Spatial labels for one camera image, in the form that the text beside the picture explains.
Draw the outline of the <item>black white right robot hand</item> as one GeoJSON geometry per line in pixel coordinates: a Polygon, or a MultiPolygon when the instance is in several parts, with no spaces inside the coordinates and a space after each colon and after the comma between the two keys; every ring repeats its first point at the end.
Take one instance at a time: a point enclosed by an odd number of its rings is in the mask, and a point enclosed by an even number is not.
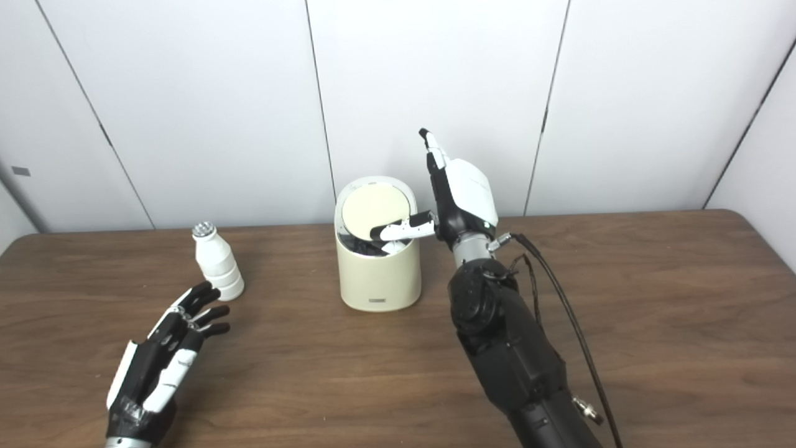
{"type": "Polygon", "coordinates": [[[490,257],[499,218],[489,180],[474,164],[450,158],[426,128],[419,134],[427,151],[436,210],[375,226],[369,237],[399,241],[435,236],[460,260],[490,257]]]}

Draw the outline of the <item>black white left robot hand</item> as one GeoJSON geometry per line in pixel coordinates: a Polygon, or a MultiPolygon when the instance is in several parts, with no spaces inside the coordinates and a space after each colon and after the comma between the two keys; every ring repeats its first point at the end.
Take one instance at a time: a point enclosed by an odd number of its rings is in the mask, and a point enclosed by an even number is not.
{"type": "Polygon", "coordinates": [[[147,338],[129,341],[108,391],[107,447],[157,447],[177,412],[177,390],[203,343],[227,334],[226,304],[209,281],[191,287],[165,310],[147,338]]]}

